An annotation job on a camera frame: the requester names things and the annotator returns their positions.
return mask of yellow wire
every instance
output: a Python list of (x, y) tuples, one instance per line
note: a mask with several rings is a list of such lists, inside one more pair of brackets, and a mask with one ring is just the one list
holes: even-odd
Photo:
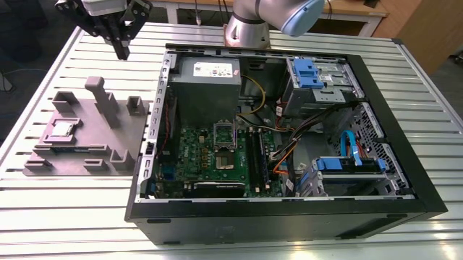
[(262, 90), (262, 87), (260, 86), (260, 84), (248, 76), (245, 75), (241, 75), (241, 77), (245, 77), (248, 80), (250, 80), (253, 82), (253, 84), (258, 87), (260, 89), (260, 92), (261, 92), (261, 103), (260, 103), (260, 106), (252, 110), (250, 112), (245, 112), (245, 113), (237, 113), (237, 115), (250, 115), (253, 114), (254, 112), (258, 111), (258, 109), (262, 107), (262, 105), (265, 104), (265, 91)]

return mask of motherboard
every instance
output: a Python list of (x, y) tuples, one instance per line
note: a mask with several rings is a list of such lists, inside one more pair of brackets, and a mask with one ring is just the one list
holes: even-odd
[(276, 149), (270, 131), (182, 127), (180, 132), (177, 162), (160, 167), (162, 197), (184, 198), (198, 189), (230, 197), (233, 192), (244, 192), (240, 197), (281, 197), (280, 180), (270, 179), (266, 169)]

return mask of green circuit board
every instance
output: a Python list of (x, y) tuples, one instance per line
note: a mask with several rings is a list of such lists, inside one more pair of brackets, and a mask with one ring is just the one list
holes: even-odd
[[(220, 142), (232, 141), (232, 132), (217, 132)], [(236, 149), (216, 150), (213, 148), (212, 128), (181, 128), (178, 143), (178, 158), (174, 166), (174, 182), (166, 183), (164, 188), (169, 197), (178, 196), (178, 190), (188, 181), (236, 182), (245, 184), (246, 197), (280, 197), (280, 181), (272, 181), (269, 188), (256, 192), (249, 183), (246, 165), (246, 130), (236, 131)], [(273, 136), (268, 131), (261, 132), (264, 151), (266, 156), (274, 150)]]

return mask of ram slot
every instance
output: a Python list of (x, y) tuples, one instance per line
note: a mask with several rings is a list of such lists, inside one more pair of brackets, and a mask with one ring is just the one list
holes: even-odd
[(262, 143), (261, 132), (253, 132), (254, 152), (258, 162), (258, 184), (261, 189), (268, 189), (269, 177), (266, 170), (265, 145)]
[(253, 153), (253, 134), (252, 132), (245, 133), (245, 156), (246, 156), (246, 166), (249, 169), (249, 184), (250, 184), (250, 191), (260, 192), (258, 187), (258, 167), (257, 162), (254, 159), (254, 153)]

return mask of white desk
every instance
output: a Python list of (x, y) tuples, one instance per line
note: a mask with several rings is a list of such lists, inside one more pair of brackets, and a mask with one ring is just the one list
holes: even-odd
[(54, 109), (57, 91), (90, 97), (88, 76), (117, 99), (154, 97), (165, 43), (222, 45), (222, 30), (146, 24), (118, 61), (102, 39), (76, 30), (0, 148), (0, 257), (33, 259), (460, 259), (461, 121), (401, 46), (387, 39), (270, 33), (274, 49), (361, 55), (449, 212), (368, 239), (156, 247), (124, 221), (132, 177), (26, 177), (22, 164)]
[[(169, 1), (150, 1), (152, 6), (165, 8), (166, 10), (166, 19), (168, 23), (177, 24), (177, 10), (178, 9), (190, 9), (194, 10), (194, 4), (192, 3), (176, 3)], [(216, 4), (197, 4), (198, 10), (210, 10), (210, 11), (218, 11), (218, 5)], [(225, 15), (225, 8), (224, 5), (221, 5), (221, 11), (224, 12), (224, 21), (228, 22), (226, 15)], [(228, 6), (228, 12), (232, 12), (233, 8), (229, 5)], [(375, 32), (375, 29), (381, 22), (381, 18), (387, 16), (385, 12), (375, 12), (375, 9), (372, 9), (372, 12), (369, 12), (365, 15), (353, 15), (353, 14), (332, 14), (330, 19), (332, 20), (340, 20), (340, 21), (355, 21), (355, 22), (363, 22), (364, 25), (361, 27), (361, 30), (359, 32), (360, 37), (371, 37), (371, 35)], [(328, 19), (328, 14), (322, 13), (320, 15), (321, 19)]]

